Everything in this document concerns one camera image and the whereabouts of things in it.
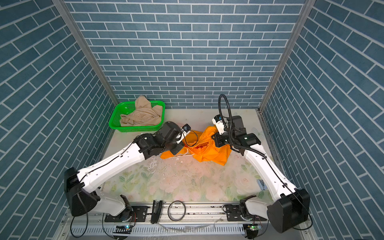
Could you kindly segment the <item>orange shorts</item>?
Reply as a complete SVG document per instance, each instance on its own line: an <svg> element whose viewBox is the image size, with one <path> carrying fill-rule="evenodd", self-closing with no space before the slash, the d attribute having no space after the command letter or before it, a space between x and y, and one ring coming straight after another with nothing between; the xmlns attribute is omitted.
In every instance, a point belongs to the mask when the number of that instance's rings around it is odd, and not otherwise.
<svg viewBox="0 0 384 240"><path fill-rule="evenodd" d="M160 158L165 160L180 155L191 154L198 162L214 162L224 166L231 154L228 145L216 147L215 141L212 139L214 134L218 133L216 127L207 127L203 132L189 133L183 140L184 147L176 155L170 151L161 154Z"/></svg>

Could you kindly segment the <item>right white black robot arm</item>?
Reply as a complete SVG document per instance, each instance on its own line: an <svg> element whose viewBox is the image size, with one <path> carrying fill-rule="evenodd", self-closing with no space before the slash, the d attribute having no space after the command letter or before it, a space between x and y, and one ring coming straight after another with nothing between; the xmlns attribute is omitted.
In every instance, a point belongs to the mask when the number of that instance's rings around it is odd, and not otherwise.
<svg viewBox="0 0 384 240"><path fill-rule="evenodd" d="M269 190L273 203L266 204L256 196L240 201L240 214L245 220L261 217L268 220L278 233L311 220L309 213L310 195L305 189L298 189L279 170L267 155L259 138L248 134L240 116L225 118L217 115L213 124L218 132L212 136L216 147L230 147L240 153L256 169L264 186Z"/></svg>

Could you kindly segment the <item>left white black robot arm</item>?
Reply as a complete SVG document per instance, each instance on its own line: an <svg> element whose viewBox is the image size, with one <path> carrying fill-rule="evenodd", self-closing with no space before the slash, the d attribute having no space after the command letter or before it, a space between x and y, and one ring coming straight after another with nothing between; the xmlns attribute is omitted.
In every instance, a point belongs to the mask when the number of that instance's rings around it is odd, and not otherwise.
<svg viewBox="0 0 384 240"><path fill-rule="evenodd" d="M104 193L99 186L126 168L152 156L167 151L176 155L185 146L183 139L190 131L188 124L179 127L168 121L157 132L135 137L122 150L94 165L80 170L74 167L66 170L64 188L71 215L79 217L89 212L105 213L120 222L130 221L133 218L133 208L128 198Z"/></svg>

